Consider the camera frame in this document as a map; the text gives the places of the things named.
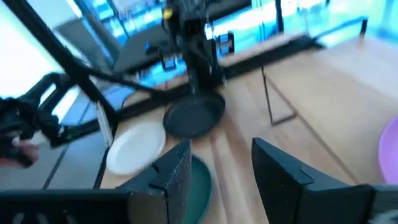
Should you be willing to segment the black plate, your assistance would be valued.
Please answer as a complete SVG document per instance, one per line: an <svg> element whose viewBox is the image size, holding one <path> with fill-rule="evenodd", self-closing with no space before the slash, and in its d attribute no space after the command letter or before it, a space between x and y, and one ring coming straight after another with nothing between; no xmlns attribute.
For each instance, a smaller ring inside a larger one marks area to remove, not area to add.
<svg viewBox="0 0 398 224"><path fill-rule="evenodd" d="M183 97L165 113L166 133L177 138L199 138L212 130L225 112L226 101L215 92L199 92Z"/></svg>

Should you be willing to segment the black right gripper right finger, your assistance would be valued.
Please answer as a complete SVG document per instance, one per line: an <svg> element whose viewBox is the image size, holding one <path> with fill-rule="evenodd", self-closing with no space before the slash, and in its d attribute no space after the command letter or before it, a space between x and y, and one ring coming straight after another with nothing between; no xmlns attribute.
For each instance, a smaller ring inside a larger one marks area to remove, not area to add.
<svg viewBox="0 0 398 224"><path fill-rule="evenodd" d="M253 138L254 176L270 224L365 224L374 196Z"/></svg>

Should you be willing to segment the black metal rig frame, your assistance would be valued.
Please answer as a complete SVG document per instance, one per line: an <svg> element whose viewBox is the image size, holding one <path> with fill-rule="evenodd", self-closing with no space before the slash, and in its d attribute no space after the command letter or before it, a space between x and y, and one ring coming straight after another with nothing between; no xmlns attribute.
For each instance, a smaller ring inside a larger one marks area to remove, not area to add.
<svg viewBox="0 0 398 224"><path fill-rule="evenodd" d="M171 90L156 90L138 83L106 75L98 70L87 67L79 62L72 53L61 44L26 0L2 1L22 22L25 28L27 28L37 39L37 41L42 44L54 60L57 61L58 64L60 64L60 66L66 71L66 76L69 78L69 81L59 88L61 94L66 93L70 87L77 85L88 95L88 98L91 101L99 101L102 103L106 118L111 122L112 133L116 132L118 123L124 119L138 116L167 103L178 103L178 101L181 101L184 98L193 96L190 91L189 84L179 85ZM111 83L118 83L146 91L152 96L148 100L142 100L125 109L116 111L111 107L99 89L95 87L94 83L89 78L90 75L107 80ZM32 112L32 119L23 118L22 120L33 127L39 128L44 136L49 140L52 147L68 144L100 129L98 120L92 119L78 126L65 126L64 131L59 132L55 130L54 125L48 124L39 116L43 112L43 109L34 109Z"/></svg>

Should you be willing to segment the silver metal bracket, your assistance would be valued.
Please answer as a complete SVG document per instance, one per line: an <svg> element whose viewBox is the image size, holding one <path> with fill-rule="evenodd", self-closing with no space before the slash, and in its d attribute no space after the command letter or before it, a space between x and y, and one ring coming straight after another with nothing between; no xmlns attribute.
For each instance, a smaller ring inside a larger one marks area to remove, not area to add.
<svg viewBox="0 0 398 224"><path fill-rule="evenodd" d="M97 101L95 105L96 105L97 120L99 123L100 131L103 134L105 145L107 147L111 147L113 143L113 134L105 110L100 101Z"/></svg>

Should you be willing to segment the dark green plate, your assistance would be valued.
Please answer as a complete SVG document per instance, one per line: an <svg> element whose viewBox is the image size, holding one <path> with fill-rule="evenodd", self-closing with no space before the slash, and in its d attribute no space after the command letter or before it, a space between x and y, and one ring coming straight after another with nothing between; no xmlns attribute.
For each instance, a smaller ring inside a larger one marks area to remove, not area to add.
<svg viewBox="0 0 398 224"><path fill-rule="evenodd" d="M208 210L212 196L209 168L197 156L192 156L191 184L183 224L200 224Z"/></svg>

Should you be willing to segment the pale green plate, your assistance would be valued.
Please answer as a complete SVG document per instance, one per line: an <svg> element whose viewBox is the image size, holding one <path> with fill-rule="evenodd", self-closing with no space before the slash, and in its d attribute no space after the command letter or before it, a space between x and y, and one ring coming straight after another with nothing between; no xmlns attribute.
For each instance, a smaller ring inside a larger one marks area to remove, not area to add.
<svg viewBox="0 0 398 224"><path fill-rule="evenodd" d="M166 133L160 122L137 123L114 140L106 168L115 175L134 174L161 155L165 142Z"/></svg>

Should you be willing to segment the grey desk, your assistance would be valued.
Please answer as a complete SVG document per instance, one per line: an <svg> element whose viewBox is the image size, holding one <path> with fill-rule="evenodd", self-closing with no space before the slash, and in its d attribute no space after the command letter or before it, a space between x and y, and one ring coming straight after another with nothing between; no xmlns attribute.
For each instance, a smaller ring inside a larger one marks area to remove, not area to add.
<svg viewBox="0 0 398 224"><path fill-rule="evenodd" d="M157 50L147 48L169 40L160 24L139 31L124 44L91 15L72 19L55 28L64 39L76 47L88 62L104 73L136 73L160 61Z"/></svg>

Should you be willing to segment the person's hand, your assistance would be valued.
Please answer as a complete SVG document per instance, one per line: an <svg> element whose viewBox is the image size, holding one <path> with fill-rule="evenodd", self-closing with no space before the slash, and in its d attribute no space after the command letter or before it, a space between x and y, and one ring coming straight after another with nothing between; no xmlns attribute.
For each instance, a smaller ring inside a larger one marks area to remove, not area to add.
<svg viewBox="0 0 398 224"><path fill-rule="evenodd" d="M29 141L0 144L0 167L31 167L39 158L38 145Z"/></svg>

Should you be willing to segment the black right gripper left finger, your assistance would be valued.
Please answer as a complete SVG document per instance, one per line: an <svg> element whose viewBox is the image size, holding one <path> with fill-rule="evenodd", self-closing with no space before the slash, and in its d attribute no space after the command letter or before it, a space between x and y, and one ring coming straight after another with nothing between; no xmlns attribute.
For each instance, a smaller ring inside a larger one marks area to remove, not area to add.
<svg viewBox="0 0 398 224"><path fill-rule="evenodd" d="M126 213L116 224L182 224L191 181L191 141L171 148L118 187Z"/></svg>

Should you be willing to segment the maroon plate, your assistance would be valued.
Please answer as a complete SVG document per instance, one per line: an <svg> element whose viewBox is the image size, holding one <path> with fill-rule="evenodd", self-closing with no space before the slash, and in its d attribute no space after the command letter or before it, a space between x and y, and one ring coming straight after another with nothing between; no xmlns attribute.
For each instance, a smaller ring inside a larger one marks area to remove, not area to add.
<svg viewBox="0 0 398 224"><path fill-rule="evenodd" d="M387 184L398 184L398 115L382 130L378 145L378 164Z"/></svg>

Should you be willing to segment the wooden shelf with black legs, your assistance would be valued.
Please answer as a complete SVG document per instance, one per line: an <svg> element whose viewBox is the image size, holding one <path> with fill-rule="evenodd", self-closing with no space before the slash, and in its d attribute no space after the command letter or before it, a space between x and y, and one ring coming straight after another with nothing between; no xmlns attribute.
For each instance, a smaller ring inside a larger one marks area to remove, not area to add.
<svg viewBox="0 0 398 224"><path fill-rule="evenodd" d="M358 35L268 65L265 75L320 145L297 157L351 184L384 182L378 147L398 115L398 44Z"/></svg>

